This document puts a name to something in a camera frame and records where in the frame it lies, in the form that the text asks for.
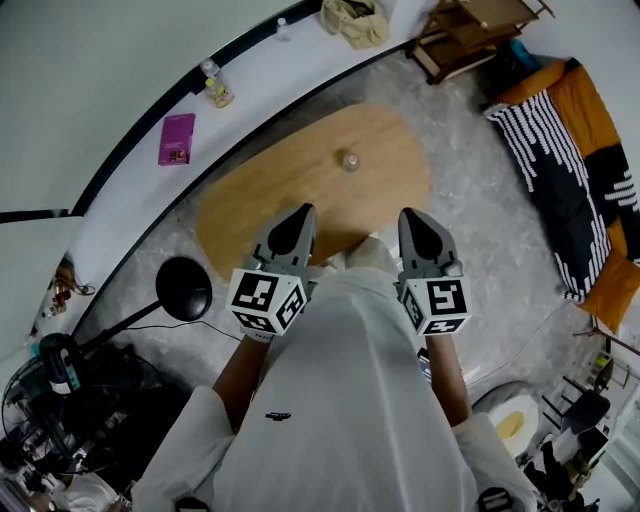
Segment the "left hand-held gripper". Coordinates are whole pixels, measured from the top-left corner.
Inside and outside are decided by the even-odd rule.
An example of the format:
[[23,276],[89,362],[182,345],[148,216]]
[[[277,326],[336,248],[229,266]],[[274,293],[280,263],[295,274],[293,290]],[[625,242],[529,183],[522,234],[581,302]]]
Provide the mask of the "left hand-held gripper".
[[[258,244],[241,268],[232,272],[226,309],[241,332],[255,341],[283,336],[311,300],[317,281],[305,263],[316,234],[311,203],[278,214],[266,228],[266,245]],[[291,255],[287,261],[281,256]]]

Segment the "person's left forearm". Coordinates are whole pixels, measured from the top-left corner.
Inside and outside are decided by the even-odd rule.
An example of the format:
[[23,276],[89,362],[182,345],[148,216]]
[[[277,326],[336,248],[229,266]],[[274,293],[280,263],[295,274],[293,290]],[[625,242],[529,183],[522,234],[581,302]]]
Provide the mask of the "person's left forearm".
[[214,383],[232,431],[237,434],[262,373],[269,344],[244,337]]

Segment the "person's right forearm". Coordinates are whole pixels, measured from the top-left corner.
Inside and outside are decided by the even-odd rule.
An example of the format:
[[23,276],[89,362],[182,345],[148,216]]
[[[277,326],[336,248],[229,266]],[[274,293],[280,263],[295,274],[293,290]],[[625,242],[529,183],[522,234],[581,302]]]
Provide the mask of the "person's right forearm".
[[468,390],[459,365],[453,338],[450,335],[426,338],[429,354],[432,389],[451,427],[471,417]]

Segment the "oval wooden table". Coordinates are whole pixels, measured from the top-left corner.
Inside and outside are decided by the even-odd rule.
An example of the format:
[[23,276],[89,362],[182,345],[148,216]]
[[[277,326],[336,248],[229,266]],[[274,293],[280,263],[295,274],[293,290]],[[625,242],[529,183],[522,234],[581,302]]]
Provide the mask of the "oval wooden table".
[[[356,172],[342,169],[344,150],[359,157]],[[318,215],[311,261],[319,264],[395,223],[403,208],[424,209],[430,185],[425,148],[408,122],[389,107],[354,104],[216,180],[200,198],[196,234],[229,280],[269,220],[311,203]]]

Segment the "person's beige trousers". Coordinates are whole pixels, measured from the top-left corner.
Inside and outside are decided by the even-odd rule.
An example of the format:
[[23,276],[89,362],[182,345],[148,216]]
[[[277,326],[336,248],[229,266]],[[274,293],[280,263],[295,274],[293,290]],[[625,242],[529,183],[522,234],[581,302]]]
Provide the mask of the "person's beige trousers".
[[346,268],[371,267],[393,276],[399,273],[397,263],[387,245],[378,238],[367,237],[345,256]]

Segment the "black standing fan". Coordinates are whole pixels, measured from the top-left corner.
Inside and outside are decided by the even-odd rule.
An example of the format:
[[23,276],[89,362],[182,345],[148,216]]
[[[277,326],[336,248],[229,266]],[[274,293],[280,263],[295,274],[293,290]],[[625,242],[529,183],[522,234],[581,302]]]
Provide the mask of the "black standing fan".
[[162,309],[180,323],[201,319],[212,302],[204,268],[187,257],[165,261],[155,279],[150,305],[78,343],[68,334],[44,336],[36,356],[11,377],[0,399],[0,462],[29,465],[41,473],[82,474],[89,442],[87,409],[88,355],[113,344],[113,338]]

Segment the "white windowsill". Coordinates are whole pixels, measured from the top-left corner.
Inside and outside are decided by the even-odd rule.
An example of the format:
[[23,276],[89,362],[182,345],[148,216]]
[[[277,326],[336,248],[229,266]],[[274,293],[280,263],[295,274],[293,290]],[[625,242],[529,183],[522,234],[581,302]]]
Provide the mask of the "white windowsill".
[[[67,251],[80,282],[101,290],[169,210],[232,151],[288,107],[332,80],[408,42],[432,0],[377,0],[390,22],[379,47],[355,50],[320,24],[319,8],[303,3],[283,13],[288,26],[276,33],[269,21],[240,36],[213,60],[234,95],[215,108],[203,94],[172,89],[143,115],[141,133],[126,136],[125,153],[108,157],[75,207],[82,224]],[[161,125],[167,115],[192,113],[195,128],[189,164],[157,163]]]

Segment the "magenta book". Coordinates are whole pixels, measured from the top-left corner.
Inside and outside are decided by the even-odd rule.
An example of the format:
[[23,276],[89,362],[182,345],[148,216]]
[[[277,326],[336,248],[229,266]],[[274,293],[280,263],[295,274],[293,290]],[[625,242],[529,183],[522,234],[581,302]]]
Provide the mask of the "magenta book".
[[187,113],[164,118],[158,153],[159,166],[190,163],[196,115]]

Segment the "yellow drink bottle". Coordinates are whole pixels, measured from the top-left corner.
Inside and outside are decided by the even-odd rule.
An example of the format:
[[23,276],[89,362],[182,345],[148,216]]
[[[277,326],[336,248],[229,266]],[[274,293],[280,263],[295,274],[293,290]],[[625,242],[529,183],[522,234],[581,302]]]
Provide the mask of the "yellow drink bottle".
[[200,69],[206,77],[205,96],[216,108],[228,106],[233,101],[234,95],[223,80],[220,67],[211,59],[206,59],[200,63]]

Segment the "round white seat yellow cushion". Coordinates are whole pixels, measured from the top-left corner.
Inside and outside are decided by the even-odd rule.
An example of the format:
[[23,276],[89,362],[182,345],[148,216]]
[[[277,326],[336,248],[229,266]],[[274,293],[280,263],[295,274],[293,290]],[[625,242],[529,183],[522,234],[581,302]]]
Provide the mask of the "round white seat yellow cushion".
[[527,450],[540,423],[534,389],[524,381],[508,382],[488,391],[474,403],[472,410],[488,415],[513,458]]

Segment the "striped black orange blanket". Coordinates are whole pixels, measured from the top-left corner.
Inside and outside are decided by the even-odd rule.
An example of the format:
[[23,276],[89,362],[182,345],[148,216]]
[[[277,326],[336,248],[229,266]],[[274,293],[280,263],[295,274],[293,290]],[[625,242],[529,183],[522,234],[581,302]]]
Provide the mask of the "striped black orange blanket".
[[[561,119],[582,155],[621,139],[594,83],[586,69],[576,60],[556,61],[499,95],[483,110],[497,104],[516,105],[538,92],[547,91]],[[586,300],[576,303],[595,316],[609,331],[616,333],[632,300],[640,291],[640,264],[627,256],[626,243],[619,222],[607,229],[613,248],[605,266]]]

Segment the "teal cloth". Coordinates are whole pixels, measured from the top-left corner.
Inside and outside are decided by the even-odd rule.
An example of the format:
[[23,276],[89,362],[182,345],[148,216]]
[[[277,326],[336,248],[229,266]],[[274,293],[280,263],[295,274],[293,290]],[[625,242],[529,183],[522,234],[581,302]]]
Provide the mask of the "teal cloth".
[[519,39],[512,39],[509,43],[513,58],[518,64],[529,72],[536,72],[541,65],[536,57],[534,57]]

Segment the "beige cloth bag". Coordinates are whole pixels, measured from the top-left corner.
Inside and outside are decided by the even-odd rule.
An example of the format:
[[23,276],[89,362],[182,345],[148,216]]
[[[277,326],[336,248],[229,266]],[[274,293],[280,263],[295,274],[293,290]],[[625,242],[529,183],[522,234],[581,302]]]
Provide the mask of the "beige cloth bag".
[[356,50],[379,47],[390,37],[385,11],[374,0],[322,0],[320,22]]

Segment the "black slatted chair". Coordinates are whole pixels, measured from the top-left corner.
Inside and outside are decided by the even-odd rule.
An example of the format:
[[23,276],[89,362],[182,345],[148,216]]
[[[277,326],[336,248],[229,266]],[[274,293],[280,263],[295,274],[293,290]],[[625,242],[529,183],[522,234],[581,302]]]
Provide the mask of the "black slatted chair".
[[594,389],[587,389],[573,379],[564,376],[563,380],[578,390],[580,397],[576,401],[571,401],[562,395],[562,398],[570,404],[570,407],[565,411],[561,411],[542,395],[542,400],[558,417],[558,421],[546,412],[543,413],[543,416],[560,432],[570,430],[574,435],[580,435],[595,428],[609,411],[611,407],[610,401],[598,394]]

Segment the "small brown ornament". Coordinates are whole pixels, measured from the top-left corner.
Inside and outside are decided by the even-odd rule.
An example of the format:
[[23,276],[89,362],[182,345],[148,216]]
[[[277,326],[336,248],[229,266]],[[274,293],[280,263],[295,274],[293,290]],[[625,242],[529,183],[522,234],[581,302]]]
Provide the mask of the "small brown ornament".
[[50,312],[52,316],[58,316],[66,311],[67,302],[72,294],[78,296],[92,296],[95,287],[91,284],[81,284],[76,279],[75,267],[67,260],[57,267],[52,281],[53,298]]

